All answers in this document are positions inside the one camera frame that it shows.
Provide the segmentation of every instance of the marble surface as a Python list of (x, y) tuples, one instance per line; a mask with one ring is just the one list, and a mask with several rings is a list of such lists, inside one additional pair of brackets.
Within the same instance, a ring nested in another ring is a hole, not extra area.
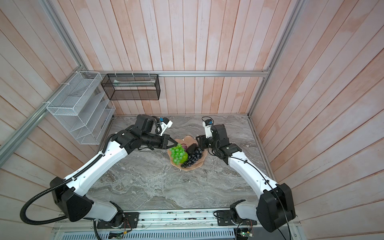
[[(230, 142), (236, 143), (264, 173), (264, 163), (246, 116), (211, 115), (224, 124)], [(173, 139), (204, 134), (201, 116), (168, 116), (173, 122), (166, 133)], [(110, 133), (134, 124), (135, 117), (117, 117)], [(111, 167), (87, 193), (114, 201), (123, 210), (189, 209), (229, 207), (240, 199), (257, 200), (252, 188), (223, 160), (208, 155), (204, 164), (181, 171), (170, 163), (166, 150), (135, 150)]]

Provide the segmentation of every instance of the wooden wall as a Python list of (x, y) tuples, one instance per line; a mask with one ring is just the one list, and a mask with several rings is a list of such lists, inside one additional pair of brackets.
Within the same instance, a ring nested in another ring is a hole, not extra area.
[(308, 239), (384, 239), (383, 13), (308, 1), (252, 116)]
[[(0, 144), (43, 102), (77, 63), (35, 0), (0, 1)], [(47, 239), (53, 224), (32, 226), (19, 218), (21, 207), (93, 157), (51, 115), (30, 134), (0, 169), (0, 232), (3, 239)], [(27, 214), (57, 217), (50, 194)]]
[[(266, 69), (297, 0), (52, 0), (88, 69)], [(160, 78), (119, 115), (247, 113), (258, 77)]]

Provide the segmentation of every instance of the white mesh shelf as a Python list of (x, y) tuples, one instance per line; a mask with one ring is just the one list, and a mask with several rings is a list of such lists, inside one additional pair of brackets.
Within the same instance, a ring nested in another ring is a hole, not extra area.
[(100, 73), (78, 72), (47, 107), (80, 144), (100, 144), (115, 111), (104, 92), (93, 94), (100, 81)]

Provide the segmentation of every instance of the fruit plate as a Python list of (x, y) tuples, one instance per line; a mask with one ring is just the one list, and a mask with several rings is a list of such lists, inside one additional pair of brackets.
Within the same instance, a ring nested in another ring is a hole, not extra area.
[[(175, 139), (176, 142), (180, 143), (180, 144), (186, 144), (187, 147), (191, 146), (192, 144), (196, 143), (197, 144), (197, 141), (196, 139), (194, 139), (193, 137), (191, 136), (186, 136), (185, 138), (183, 139)], [(168, 155), (169, 155), (169, 158), (170, 158), (170, 163), (177, 167), (177, 168), (180, 168), (181, 170), (184, 170), (184, 171), (190, 171), (192, 169), (195, 169), (195, 168), (198, 168), (198, 167), (201, 167), (201, 165), (203, 165), (203, 162), (204, 162), (204, 159), (205, 157), (207, 156), (208, 152), (207, 150), (204, 150), (203, 151), (203, 154), (201, 156), (201, 158), (195, 162), (194, 165), (190, 166), (190, 167), (181, 167), (181, 163), (176, 165), (174, 162), (173, 162), (173, 158), (170, 156), (172, 153), (171, 151), (168, 149)]]

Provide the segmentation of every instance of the black wire basket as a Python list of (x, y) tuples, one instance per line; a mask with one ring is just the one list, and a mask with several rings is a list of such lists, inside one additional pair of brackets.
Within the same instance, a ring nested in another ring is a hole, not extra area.
[(157, 74), (108, 73), (101, 86), (110, 100), (158, 100)]

